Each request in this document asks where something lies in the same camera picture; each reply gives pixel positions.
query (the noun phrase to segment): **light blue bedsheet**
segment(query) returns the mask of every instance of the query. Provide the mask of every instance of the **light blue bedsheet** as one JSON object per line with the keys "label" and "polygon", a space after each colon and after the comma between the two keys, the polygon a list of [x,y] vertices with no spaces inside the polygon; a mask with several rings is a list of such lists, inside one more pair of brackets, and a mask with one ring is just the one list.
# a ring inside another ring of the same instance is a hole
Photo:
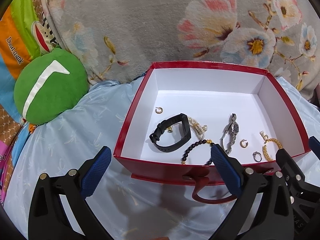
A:
{"label": "light blue bedsheet", "polygon": [[[71,110],[38,127],[28,139],[14,170],[4,209],[27,237],[33,191],[42,172],[64,175],[93,158],[102,146],[113,151],[126,113],[140,85],[105,82],[95,87]],[[278,78],[307,129],[320,138],[320,113],[283,78]],[[320,161],[313,153],[299,161],[306,180],[320,186]],[[208,205],[193,201],[191,186],[162,185],[131,179],[115,159],[87,202],[106,230],[117,240],[141,240],[168,236],[170,240],[208,239],[234,202]],[[202,197],[225,192],[225,186],[205,187]],[[257,210],[260,196],[256,198]],[[81,232],[70,208],[63,203],[73,228]],[[243,229],[247,229],[250,219]]]}

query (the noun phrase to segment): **blue rubber pad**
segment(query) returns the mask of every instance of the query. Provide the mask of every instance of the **blue rubber pad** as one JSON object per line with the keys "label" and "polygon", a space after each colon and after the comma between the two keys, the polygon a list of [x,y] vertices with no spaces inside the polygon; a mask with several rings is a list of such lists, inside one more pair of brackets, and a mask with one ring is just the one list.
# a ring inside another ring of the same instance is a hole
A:
{"label": "blue rubber pad", "polygon": [[111,157],[111,150],[109,147],[106,147],[83,177],[80,191],[83,198],[93,194],[111,162]]}
{"label": "blue rubber pad", "polygon": [[216,145],[213,145],[211,147],[212,162],[216,166],[229,192],[239,198],[242,193],[241,178],[229,162],[228,158],[229,157],[227,156],[227,154],[221,152],[221,150]]}
{"label": "blue rubber pad", "polygon": [[309,138],[309,148],[320,160],[320,142],[316,139],[316,137],[312,136]]}

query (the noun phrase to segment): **box handle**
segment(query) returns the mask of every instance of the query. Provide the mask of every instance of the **box handle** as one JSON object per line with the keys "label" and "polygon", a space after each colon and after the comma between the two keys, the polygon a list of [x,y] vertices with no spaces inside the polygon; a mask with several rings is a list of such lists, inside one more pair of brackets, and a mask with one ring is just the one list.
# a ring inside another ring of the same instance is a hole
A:
{"label": "box handle", "polygon": [[184,179],[193,179],[195,181],[195,188],[192,192],[192,198],[198,202],[205,204],[223,204],[235,200],[237,197],[235,195],[231,195],[221,199],[205,199],[198,195],[199,191],[203,189],[209,183],[208,177],[199,177],[193,175],[183,176]]}

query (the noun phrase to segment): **white flower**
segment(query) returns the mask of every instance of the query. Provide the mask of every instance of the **white flower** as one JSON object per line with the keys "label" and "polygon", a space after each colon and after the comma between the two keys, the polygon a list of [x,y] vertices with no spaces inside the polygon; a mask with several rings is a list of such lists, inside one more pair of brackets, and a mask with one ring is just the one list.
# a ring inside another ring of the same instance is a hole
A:
{"label": "white flower", "polygon": [[299,51],[305,57],[312,57],[315,54],[317,48],[317,37],[315,30],[310,25],[307,27],[306,23],[302,25]]}
{"label": "white flower", "polygon": [[265,32],[239,28],[228,36],[220,56],[227,63],[266,68],[275,44],[276,37],[270,29]]}
{"label": "white flower", "polygon": [[193,0],[177,25],[178,38],[192,49],[211,48],[222,44],[236,24],[237,0]]}
{"label": "white flower", "polygon": [[273,0],[273,4],[283,31],[301,22],[302,13],[298,7],[297,0]]}
{"label": "white flower", "polygon": [[283,70],[283,68],[279,68],[277,72],[274,75],[275,77],[283,77],[285,80],[287,80],[289,83],[291,83],[291,72],[289,69]]}

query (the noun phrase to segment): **paul frank text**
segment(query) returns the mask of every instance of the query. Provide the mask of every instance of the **paul frank text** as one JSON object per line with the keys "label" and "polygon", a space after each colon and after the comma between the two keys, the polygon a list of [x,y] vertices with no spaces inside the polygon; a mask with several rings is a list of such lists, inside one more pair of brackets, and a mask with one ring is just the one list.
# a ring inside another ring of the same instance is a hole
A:
{"label": "paul frank text", "polygon": [[21,63],[23,62],[23,58],[19,56],[18,52],[15,50],[16,48],[12,45],[11,36],[9,38],[7,38],[6,41],[8,43],[8,46],[9,46],[12,54],[14,55],[16,60],[18,61],[19,65],[21,65]]}

